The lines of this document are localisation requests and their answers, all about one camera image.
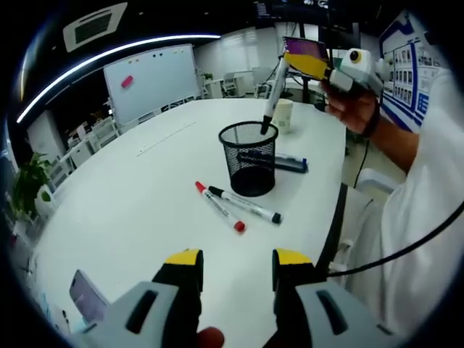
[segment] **white cup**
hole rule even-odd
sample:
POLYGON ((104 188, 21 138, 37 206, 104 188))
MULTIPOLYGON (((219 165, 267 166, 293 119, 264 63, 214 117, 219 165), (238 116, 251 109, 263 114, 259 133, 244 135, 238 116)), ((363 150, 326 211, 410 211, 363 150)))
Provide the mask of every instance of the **white cup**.
POLYGON ((278 132, 287 134, 290 131, 291 110, 293 102, 288 99, 279 99, 275 106, 272 123, 278 128, 278 132))

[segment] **blue bordered board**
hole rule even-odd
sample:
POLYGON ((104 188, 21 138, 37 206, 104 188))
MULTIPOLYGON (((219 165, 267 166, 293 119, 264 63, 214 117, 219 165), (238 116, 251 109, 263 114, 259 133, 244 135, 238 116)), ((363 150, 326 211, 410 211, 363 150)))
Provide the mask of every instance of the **blue bordered board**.
POLYGON ((381 56, 394 67, 385 82, 382 109, 401 128, 417 133, 439 63, 423 48, 405 12, 385 30, 379 43, 381 56))

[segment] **ceiling light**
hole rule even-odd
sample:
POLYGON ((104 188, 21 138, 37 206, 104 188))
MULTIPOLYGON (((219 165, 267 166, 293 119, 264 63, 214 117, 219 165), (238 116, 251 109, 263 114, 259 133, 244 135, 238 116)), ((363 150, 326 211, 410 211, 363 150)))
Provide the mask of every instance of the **ceiling light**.
POLYGON ((109 56, 113 53, 123 51, 125 49, 130 49, 132 47, 144 45, 144 44, 152 44, 155 42, 162 42, 162 41, 171 41, 171 40, 186 40, 190 38, 220 38, 219 35, 175 35, 175 36, 165 36, 162 38, 148 38, 146 40, 141 40, 133 43, 127 43, 126 45, 122 45, 119 47, 116 47, 114 49, 110 49, 109 51, 103 52, 101 54, 96 55, 95 57, 92 57, 90 59, 87 59, 84 62, 81 62, 80 64, 76 65, 75 67, 69 69, 67 72, 65 72, 63 75, 59 76, 55 81, 50 83, 47 87, 43 89, 41 93, 37 95, 36 98, 32 100, 31 103, 24 109, 24 111, 21 113, 21 115, 17 118, 16 123, 21 122, 21 120, 26 116, 26 114, 38 103, 39 100, 41 100, 50 90, 55 87, 58 83, 62 82, 65 78, 68 78, 71 76, 73 73, 78 71, 79 69, 82 69, 83 67, 96 62, 97 60, 109 56))

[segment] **whiteboard eraser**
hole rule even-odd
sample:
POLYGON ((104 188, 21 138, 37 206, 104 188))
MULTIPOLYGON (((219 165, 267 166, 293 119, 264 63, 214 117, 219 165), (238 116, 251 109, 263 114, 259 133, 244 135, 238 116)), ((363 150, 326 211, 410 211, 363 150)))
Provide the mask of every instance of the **whiteboard eraser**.
POLYGON ((129 87, 129 85, 133 82, 133 77, 132 76, 128 76, 127 78, 124 79, 124 81, 121 83, 121 87, 123 88, 127 88, 129 87))

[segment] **person's hand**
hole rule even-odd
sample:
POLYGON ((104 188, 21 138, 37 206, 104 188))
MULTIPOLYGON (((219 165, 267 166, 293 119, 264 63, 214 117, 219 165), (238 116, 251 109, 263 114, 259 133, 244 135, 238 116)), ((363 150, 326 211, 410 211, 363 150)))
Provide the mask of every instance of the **person's hand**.
POLYGON ((224 335, 216 328, 206 328, 196 335, 198 348, 221 348, 224 345, 224 335))
POLYGON ((365 91, 359 98, 350 99, 335 91, 325 81, 321 83, 321 87, 328 97, 326 112, 342 121, 351 131, 362 134, 376 110, 376 95, 365 91))

